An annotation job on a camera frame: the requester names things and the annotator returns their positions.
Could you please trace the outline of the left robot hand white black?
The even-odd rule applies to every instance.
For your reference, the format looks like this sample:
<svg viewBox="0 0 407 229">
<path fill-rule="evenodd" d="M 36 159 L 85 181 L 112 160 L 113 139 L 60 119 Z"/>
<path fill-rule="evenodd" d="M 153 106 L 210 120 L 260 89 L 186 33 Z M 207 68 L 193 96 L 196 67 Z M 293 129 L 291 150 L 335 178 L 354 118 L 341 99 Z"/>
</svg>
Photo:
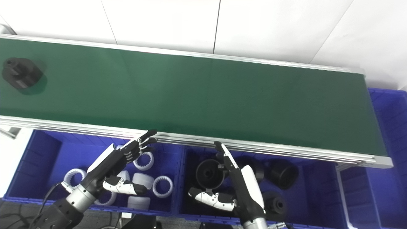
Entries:
<svg viewBox="0 0 407 229">
<path fill-rule="evenodd" d="M 142 153 L 152 151 L 149 144 L 156 143 L 154 135 L 157 129 L 149 129 L 144 135 L 135 137 L 121 148 L 113 146 L 112 151 L 103 159 L 84 180 L 80 188 L 84 194 L 90 194 L 94 198 L 100 197 L 103 191 L 117 191 L 121 194 L 142 195 L 147 192 L 147 187 L 124 180 L 118 174 L 124 170 L 127 164 L 138 159 Z"/>
</svg>

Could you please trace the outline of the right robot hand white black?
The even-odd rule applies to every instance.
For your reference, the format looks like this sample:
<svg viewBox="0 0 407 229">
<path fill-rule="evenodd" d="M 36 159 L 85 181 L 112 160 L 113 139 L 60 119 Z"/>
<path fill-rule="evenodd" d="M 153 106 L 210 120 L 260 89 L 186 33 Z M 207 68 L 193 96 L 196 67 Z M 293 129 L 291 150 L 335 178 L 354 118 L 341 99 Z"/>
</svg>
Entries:
<svg viewBox="0 0 407 229">
<path fill-rule="evenodd" d="M 221 153 L 223 170 L 229 172 L 235 197 L 228 198 L 224 194 L 190 188 L 188 195 L 194 200 L 218 210 L 234 212 L 244 227 L 249 225 L 266 225 L 266 211 L 263 196 L 254 175 L 253 169 L 246 165 L 240 168 L 228 148 L 219 141 L 214 142 L 215 149 Z"/>
</svg>

